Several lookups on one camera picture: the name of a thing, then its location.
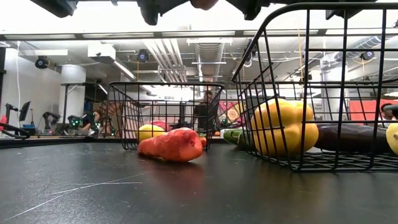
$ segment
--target fluorescent light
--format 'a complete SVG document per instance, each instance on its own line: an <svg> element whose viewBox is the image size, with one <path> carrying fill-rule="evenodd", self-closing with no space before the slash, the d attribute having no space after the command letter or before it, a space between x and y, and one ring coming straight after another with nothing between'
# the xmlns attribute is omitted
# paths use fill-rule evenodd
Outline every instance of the fluorescent light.
<svg viewBox="0 0 398 224"><path fill-rule="evenodd" d="M131 77L133 80L136 80L136 76L130 72L130 70L128 70L125 66L123 66L122 64L120 64L119 62L113 62L116 66L118 66L120 68L120 70L122 70L126 75L128 75L129 77Z"/></svg>
<svg viewBox="0 0 398 224"><path fill-rule="evenodd" d="M120 68L120 70L122 70L126 75L131 77L133 80L137 80L136 76L132 72L130 72L130 70L128 70L124 65L122 65L121 63L119 63L117 61L115 61L113 63L116 66L118 66ZM140 87L148 93L152 93L154 91L154 88L152 88L150 85L140 85Z"/></svg>
<svg viewBox="0 0 398 224"><path fill-rule="evenodd" d="M105 94L108 94L108 91L106 91L105 88L101 84L98 84L98 86L102 89L102 91L104 91Z"/></svg>
<svg viewBox="0 0 398 224"><path fill-rule="evenodd" d="M222 75L211 75L211 76L205 76L205 78L222 78Z"/></svg>
<svg viewBox="0 0 398 224"><path fill-rule="evenodd" d="M118 33L118 34L83 34L84 38L95 38L95 39L112 39L112 38L136 38L136 37L154 37L152 32L143 33Z"/></svg>
<svg viewBox="0 0 398 224"><path fill-rule="evenodd" d="M25 56L68 56L68 50L22 50Z"/></svg>
<svg viewBox="0 0 398 224"><path fill-rule="evenodd" d="M226 62L191 62L192 65L226 65Z"/></svg>
<svg viewBox="0 0 398 224"><path fill-rule="evenodd" d="M5 42L0 42L0 47L10 47L10 45Z"/></svg>
<svg viewBox="0 0 398 224"><path fill-rule="evenodd" d="M267 30L267 35L305 35L306 30ZM254 36L257 33L256 30L243 31L243 35ZM310 35L317 34L317 29L310 29Z"/></svg>
<svg viewBox="0 0 398 224"><path fill-rule="evenodd" d="M235 31L177 31L163 32L163 37L206 37L206 36L234 36Z"/></svg>
<svg viewBox="0 0 398 224"><path fill-rule="evenodd" d="M9 40L28 40L28 39L76 39L73 34L44 34L44 35L4 35Z"/></svg>
<svg viewBox="0 0 398 224"><path fill-rule="evenodd" d="M348 29L347 34L379 34L381 35L381 28L370 29ZM328 29L326 35L343 35L344 29ZM398 34L397 28L386 28L386 34Z"/></svg>
<svg viewBox="0 0 398 224"><path fill-rule="evenodd" d="M398 92L386 93L384 96L398 96Z"/></svg>
<svg viewBox="0 0 398 224"><path fill-rule="evenodd" d="M197 38L197 39L187 39L187 44L232 44L232 38Z"/></svg>

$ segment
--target eggplant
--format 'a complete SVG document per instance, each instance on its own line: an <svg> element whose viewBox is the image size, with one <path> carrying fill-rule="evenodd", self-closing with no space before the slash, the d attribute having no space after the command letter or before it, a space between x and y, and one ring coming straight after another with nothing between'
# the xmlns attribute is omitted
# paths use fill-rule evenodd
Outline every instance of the eggplant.
<svg viewBox="0 0 398 224"><path fill-rule="evenodd" d="M386 128L377 128L373 143L373 127L357 124L341 124L340 141L337 141L338 124L317 124L319 130L315 147L327 151L369 153L376 144L376 154L392 152L386 138Z"/></svg>

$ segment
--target red wall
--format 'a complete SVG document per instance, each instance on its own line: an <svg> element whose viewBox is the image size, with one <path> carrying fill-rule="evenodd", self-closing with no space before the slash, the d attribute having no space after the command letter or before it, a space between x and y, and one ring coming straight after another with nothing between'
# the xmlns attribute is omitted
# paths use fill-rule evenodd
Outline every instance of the red wall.
<svg viewBox="0 0 398 224"><path fill-rule="evenodd" d="M398 104L398 101L394 100L383 100L380 101L380 106L385 103ZM350 100L349 101L349 111L351 115L351 120L353 121L363 121L363 120L373 120L374 121L374 112L376 110L376 100L363 100L362 101L363 110L361 106L361 102L359 100Z"/></svg>

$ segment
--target black table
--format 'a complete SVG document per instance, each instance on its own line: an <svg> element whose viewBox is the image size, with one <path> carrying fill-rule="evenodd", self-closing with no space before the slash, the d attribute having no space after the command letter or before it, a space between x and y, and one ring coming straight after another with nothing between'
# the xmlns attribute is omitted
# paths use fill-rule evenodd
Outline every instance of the black table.
<svg viewBox="0 0 398 224"><path fill-rule="evenodd" d="M227 144L165 164L119 144L0 150L0 223L397 223L398 174L294 174Z"/></svg>

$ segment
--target yellow fruit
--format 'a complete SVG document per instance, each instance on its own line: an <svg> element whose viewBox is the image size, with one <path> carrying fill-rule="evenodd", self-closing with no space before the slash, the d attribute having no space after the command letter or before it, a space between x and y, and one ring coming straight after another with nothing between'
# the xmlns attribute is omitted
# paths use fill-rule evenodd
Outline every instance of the yellow fruit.
<svg viewBox="0 0 398 224"><path fill-rule="evenodd" d="M141 142L145 139L160 136L163 133L165 133L163 128L152 124L145 124L136 131L136 138L139 138L138 142Z"/></svg>
<svg viewBox="0 0 398 224"><path fill-rule="evenodd" d="M289 155L297 156L300 154L301 150L304 104L302 101L287 101L284 99L278 99L278 103L282 126L284 127L287 150L289 151ZM260 107L256 108L251 118L254 145L256 149L263 154L267 154L268 149L269 155L274 157L276 156L276 149L278 156L286 156L281 129L274 129L275 145L272 140L272 131L262 130L263 128L280 127L275 100L268 101L268 109L269 117L267 105L265 103L261 104ZM305 119L307 121L313 120L312 109L309 105L307 105L305 114ZM316 124L305 124L304 151L311 149L315 145L318 140L318 135Z"/></svg>
<svg viewBox="0 0 398 224"><path fill-rule="evenodd" d="M398 155L398 123L392 123L386 131L388 145Z"/></svg>

